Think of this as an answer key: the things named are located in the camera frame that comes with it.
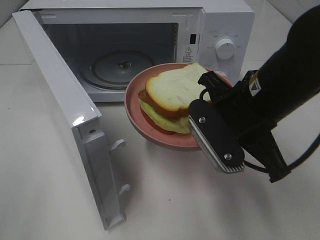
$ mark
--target black cable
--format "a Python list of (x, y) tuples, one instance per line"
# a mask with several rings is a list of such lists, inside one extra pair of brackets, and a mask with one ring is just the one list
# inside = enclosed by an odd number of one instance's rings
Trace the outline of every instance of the black cable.
[(305, 160), (307, 160), (311, 154), (314, 153), (314, 151), (319, 147), (320, 145), (320, 133), (319, 135), (316, 137), (316, 139), (313, 141), (313, 143), (309, 146), (309, 148), (304, 152), (304, 154), (301, 155), (301, 157), (299, 157), (296, 161), (294, 161), (293, 163), (291, 163), (288, 168), (290, 170), (295, 169), (296, 167), (298, 167), (300, 164), (302, 164)]
[(209, 90), (208, 90), (207, 88), (203, 89), (203, 90), (201, 91), (201, 93), (200, 93), (199, 98), (200, 98), (201, 100), (203, 100), (205, 93), (208, 92), (208, 91), (209, 91)]
[(254, 169), (254, 170), (257, 170), (259, 172), (262, 172), (262, 173), (265, 173), (265, 174), (268, 174), (268, 170), (263, 168), (263, 167), (260, 167), (260, 166), (257, 166), (257, 165), (254, 165), (252, 164), (251, 162), (248, 162), (246, 160), (244, 160), (244, 163), (247, 167), (251, 168), (251, 169)]

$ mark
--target microwave control knob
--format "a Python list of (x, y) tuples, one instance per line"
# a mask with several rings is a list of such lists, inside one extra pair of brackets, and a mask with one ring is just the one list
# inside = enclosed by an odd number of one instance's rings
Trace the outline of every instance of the microwave control knob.
[(215, 44), (215, 52), (220, 59), (231, 58), (233, 55), (235, 55), (235, 51), (236, 51), (235, 42), (230, 38), (220, 39)]

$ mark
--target white wall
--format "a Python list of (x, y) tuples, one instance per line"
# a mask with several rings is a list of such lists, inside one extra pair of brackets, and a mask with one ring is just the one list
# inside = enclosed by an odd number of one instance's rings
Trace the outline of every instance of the white wall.
[(320, 0), (268, 0), (291, 23), (307, 10), (320, 5)]
[(0, 27), (26, 2), (27, 0), (0, 0)]

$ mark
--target sandwich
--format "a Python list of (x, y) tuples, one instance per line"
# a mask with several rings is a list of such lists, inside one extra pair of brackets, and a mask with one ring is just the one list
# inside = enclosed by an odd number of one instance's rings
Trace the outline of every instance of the sandwich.
[[(190, 133), (189, 104), (205, 89), (198, 80), (207, 72), (195, 62), (148, 78), (144, 89), (138, 93), (141, 112), (147, 122), (165, 134)], [(209, 102), (209, 94), (204, 94), (203, 99)]]

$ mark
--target open microwave door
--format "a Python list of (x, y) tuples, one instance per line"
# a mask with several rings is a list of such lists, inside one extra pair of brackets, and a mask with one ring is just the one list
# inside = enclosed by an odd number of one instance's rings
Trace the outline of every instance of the open microwave door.
[(112, 147), (107, 146), (99, 123), (100, 111), (35, 15), (28, 10), (12, 15), (54, 122), (68, 148), (76, 152), (72, 155), (81, 157), (103, 226), (108, 229), (124, 219), (118, 197), (129, 186), (122, 186), (121, 191), (117, 191), (109, 152), (125, 142), (118, 140)]

